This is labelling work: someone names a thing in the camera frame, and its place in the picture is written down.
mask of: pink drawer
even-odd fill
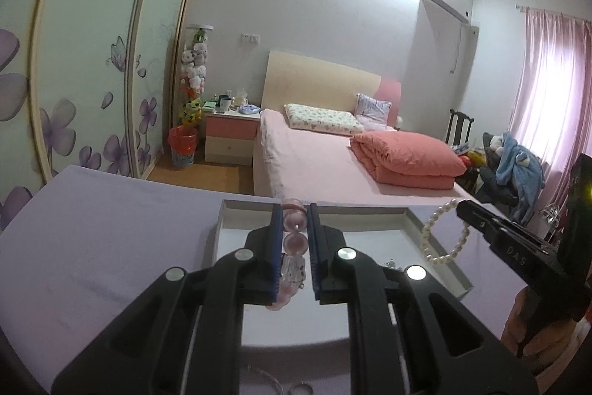
[[[208,116],[205,135],[235,140],[253,140],[257,137],[258,126],[259,121],[256,120]]]

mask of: pink bed sheet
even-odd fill
[[[377,183],[349,147],[349,138],[292,130],[266,109],[256,140],[255,194],[312,202],[413,206],[472,199],[463,188],[433,190]]]

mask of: nightstand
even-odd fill
[[[206,116],[205,162],[253,164],[253,147],[261,116],[236,111]]]

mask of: purple tablecloth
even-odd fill
[[[0,235],[0,326],[49,390],[57,374],[167,268],[199,270],[211,256],[221,201],[269,201],[180,188],[69,166]],[[415,207],[421,220],[433,208]],[[446,249],[461,224],[444,216],[434,234]],[[458,265],[475,286],[463,303],[497,336],[524,283],[473,232]],[[349,393],[347,344],[248,352],[245,363],[289,386]],[[245,375],[242,393],[274,393]]]

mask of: blue blanket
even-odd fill
[[[520,225],[526,225],[532,218],[535,203],[545,187],[543,168],[537,159],[507,131],[503,134],[504,153],[495,173],[497,184],[505,186],[514,182],[519,203],[510,213],[510,219]]]

